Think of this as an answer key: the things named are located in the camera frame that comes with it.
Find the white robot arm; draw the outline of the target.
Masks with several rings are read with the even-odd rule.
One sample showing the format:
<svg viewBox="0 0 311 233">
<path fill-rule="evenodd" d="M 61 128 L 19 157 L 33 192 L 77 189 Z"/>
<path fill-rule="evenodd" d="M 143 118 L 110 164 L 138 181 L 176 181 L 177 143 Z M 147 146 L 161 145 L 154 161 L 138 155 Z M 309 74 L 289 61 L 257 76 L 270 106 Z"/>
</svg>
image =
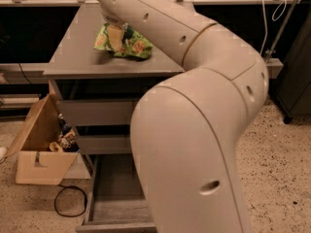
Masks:
<svg viewBox="0 0 311 233">
<path fill-rule="evenodd" d="M 134 109 L 130 142 L 158 233 L 252 233 L 236 145 L 268 72 L 244 40 L 173 0 L 98 0 L 183 68 Z"/>
</svg>

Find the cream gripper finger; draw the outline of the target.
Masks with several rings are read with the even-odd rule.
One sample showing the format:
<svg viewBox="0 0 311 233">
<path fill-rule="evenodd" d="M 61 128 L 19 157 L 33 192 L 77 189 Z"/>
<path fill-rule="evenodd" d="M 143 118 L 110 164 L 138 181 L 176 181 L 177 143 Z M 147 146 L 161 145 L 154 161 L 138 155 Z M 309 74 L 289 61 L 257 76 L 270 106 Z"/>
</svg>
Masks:
<svg viewBox="0 0 311 233">
<path fill-rule="evenodd" d="M 120 51 L 122 47 L 122 38 L 124 35 L 124 30 L 117 26 L 109 25 L 107 27 L 107 33 L 113 50 Z"/>
</svg>

